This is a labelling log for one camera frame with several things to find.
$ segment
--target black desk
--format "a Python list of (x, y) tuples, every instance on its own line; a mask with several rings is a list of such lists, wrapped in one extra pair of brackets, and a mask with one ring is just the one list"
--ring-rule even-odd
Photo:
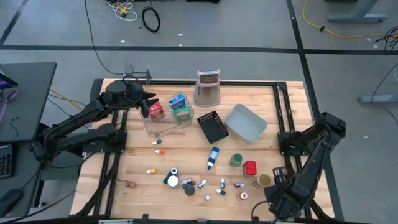
[[(2, 65), (4, 73), (18, 82), (19, 94), (8, 104), (0, 124), (0, 142), (13, 142), (18, 146), (14, 176), (0, 180), (0, 196), (10, 189), (21, 188), (40, 169), (40, 163), (27, 147), (37, 134), (56, 66), (55, 62)], [(20, 132), (17, 138), (9, 124), (16, 116), (19, 119), (13, 124)], [(23, 189), (22, 198), (7, 217), (21, 217), (29, 212), (40, 191), (41, 176), (42, 171)]]

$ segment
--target gray floor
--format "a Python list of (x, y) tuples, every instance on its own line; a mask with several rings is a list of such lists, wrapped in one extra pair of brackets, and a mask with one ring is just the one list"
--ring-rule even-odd
[[(0, 1), (0, 33), (11, 21), (21, 1)], [(373, 50), (365, 39), (342, 40), (320, 33), (301, 18), (304, 0), (293, 0), (306, 49)], [(380, 1), (372, 12), (390, 16), (382, 24), (329, 24), (328, 14), (352, 11), (360, 4), (337, 4), (309, 0), (307, 18), (344, 35), (385, 33), (396, 26), (398, 2)], [(148, 3), (137, 2), (140, 12)], [(88, 0), (96, 45), (184, 47), (275, 47), (295, 49), (296, 43), (285, 1), (224, 0), (221, 4), (154, 1), (162, 18), (158, 34), (142, 27), (141, 21), (126, 22), (101, 0)], [(84, 3), (81, 0), (30, 0), (6, 45), (90, 46)], [(375, 50), (382, 50), (381, 42)], [(195, 72), (220, 68), (224, 79), (303, 80), (298, 54), (250, 52), (100, 52), (105, 65), (123, 72), (127, 64), (135, 70), (149, 69), (154, 78), (194, 78)], [(348, 123), (347, 137), (332, 154), (332, 164), (345, 219), (353, 222), (390, 223), (395, 219), (398, 198), (396, 126), (392, 117), (379, 108), (360, 106), (356, 100), (370, 95), (398, 61), (398, 56), (307, 55), (320, 111), (329, 111)], [(58, 68), (52, 89), (74, 100), (88, 102), (94, 78), (116, 77), (101, 68), (92, 51), (0, 50), (1, 63), (56, 61)], [(398, 82), (390, 76), (379, 93), (396, 93)], [(56, 100), (68, 113), (77, 110)], [(388, 106), (398, 116), (398, 109)], [(45, 124), (66, 118), (47, 104)], [(46, 182), (42, 200), (52, 203), (71, 192), (76, 180)], [(72, 197), (32, 219), (65, 217)]]

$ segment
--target green jar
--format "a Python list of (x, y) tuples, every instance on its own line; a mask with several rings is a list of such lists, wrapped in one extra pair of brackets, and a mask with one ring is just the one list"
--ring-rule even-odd
[(241, 165), (242, 161), (243, 161), (243, 156), (240, 155), (239, 153), (235, 153), (235, 154), (232, 155), (231, 161), (230, 161), (229, 164), (231, 166), (238, 167), (238, 166)]

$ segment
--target black wire basket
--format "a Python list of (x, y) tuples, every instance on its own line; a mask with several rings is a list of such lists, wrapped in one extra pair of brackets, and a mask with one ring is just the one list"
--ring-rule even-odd
[(210, 144), (229, 136), (227, 129), (216, 111), (203, 115), (197, 120)]

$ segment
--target box grater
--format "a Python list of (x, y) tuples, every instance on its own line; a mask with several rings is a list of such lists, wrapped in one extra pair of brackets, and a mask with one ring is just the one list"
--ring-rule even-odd
[(214, 106), (220, 103), (220, 70), (198, 71), (194, 102), (197, 106)]

